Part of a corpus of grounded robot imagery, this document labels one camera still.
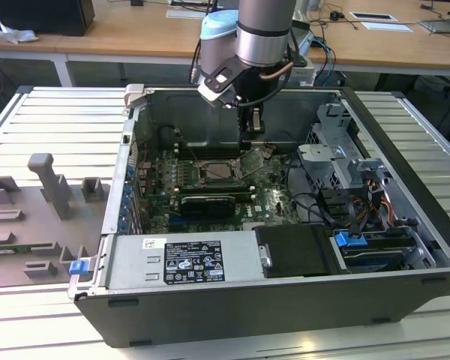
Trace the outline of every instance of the warning label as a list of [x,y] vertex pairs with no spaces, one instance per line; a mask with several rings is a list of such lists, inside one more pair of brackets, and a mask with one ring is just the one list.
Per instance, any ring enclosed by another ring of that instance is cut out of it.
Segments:
[[225,281],[219,241],[166,243],[164,265],[167,285]]

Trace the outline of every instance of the wooden desk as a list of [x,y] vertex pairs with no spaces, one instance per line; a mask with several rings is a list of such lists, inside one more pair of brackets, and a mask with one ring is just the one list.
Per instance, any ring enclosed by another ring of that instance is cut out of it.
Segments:
[[[325,38],[337,54],[338,70],[354,71],[360,66],[363,67],[362,71],[370,72],[387,72],[378,69],[396,68],[400,74],[420,74],[427,69],[439,72],[450,70],[450,36],[430,35],[425,27],[416,24],[419,20],[438,19],[436,14],[420,8],[420,4],[430,4],[429,1],[332,0],[330,3],[341,6],[350,21],[357,20],[350,11],[358,11],[391,14],[397,18],[397,23],[414,23],[407,25],[413,32],[368,30],[359,22],[354,24],[358,30],[347,22],[328,23]],[[444,14],[445,19],[450,18],[446,15],[450,11],[450,4],[435,2],[434,9]],[[329,21],[330,9],[326,5],[322,7],[321,14]],[[311,11],[309,17],[318,19],[319,11]],[[311,28],[316,36],[322,36],[317,22],[312,22]],[[323,51],[312,49],[310,59],[323,62]]]
[[[437,15],[420,9],[419,0],[332,0],[343,7],[348,20],[350,11],[391,14],[401,23],[436,19]],[[442,14],[450,4],[435,2]],[[55,63],[63,86],[73,86],[68,62],[118,62],[153,64],[190,64],[201,21],[167,18],[170,8],[164,4],[131,7],[129,1],[94,0],[95,19],[84,37],[39,34],[34,43],[13,45],[0,39],[0,58],[45,59]],[[326,5],[322,17],[327,20]],[[310,12],[310,18],[319,17]],[[450,37],[429,35],[419,24],[409,25],[413,32],[367,30],[356,23],[329,23],[325,29],[328,45],[337,54],[337,71],[362,71],[395,74],[450,76]],[[312,22],[312,30],[321,36],[321,29]],[[310,60],[321,67],[325,61],[321,49],[311,49]]]
[[170,7],[129,1],[94,0],[95,19],[86,36],[62,37],[59,53],[191,58],[200,37],[201,19],[167,18]]

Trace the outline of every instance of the blue latch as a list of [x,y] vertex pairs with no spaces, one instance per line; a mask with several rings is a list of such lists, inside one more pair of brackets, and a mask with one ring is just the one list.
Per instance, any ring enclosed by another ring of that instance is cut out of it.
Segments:
[[88,275],[90,260],[74,260],[70,264],[68,272],[70,275]]
[[342,246],[367,246],[367,240],[362,235],[359,238],[352,238],[348,231],[340,231],[337,235],[334,236],[335,241],[338,246],[341,248]]

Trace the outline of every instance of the circuit board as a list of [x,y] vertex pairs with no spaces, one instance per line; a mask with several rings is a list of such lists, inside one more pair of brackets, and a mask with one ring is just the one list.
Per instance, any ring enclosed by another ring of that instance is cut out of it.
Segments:
[[[284,185],[288,155],[256,147],[229,160],[180,160],[172,151],[152,152],[148,159],[140,172],[146,233],[240,231],[300,222]],[[194,196],[232,197],[235,212],[219,220],[184,219],[179,203]]]

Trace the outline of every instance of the computer case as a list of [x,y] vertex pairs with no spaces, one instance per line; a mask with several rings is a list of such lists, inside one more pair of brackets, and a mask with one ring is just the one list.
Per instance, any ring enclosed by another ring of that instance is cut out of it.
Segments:
[[92,0],[0,0],[0,21],[17,30],[83,36],[94,17]]

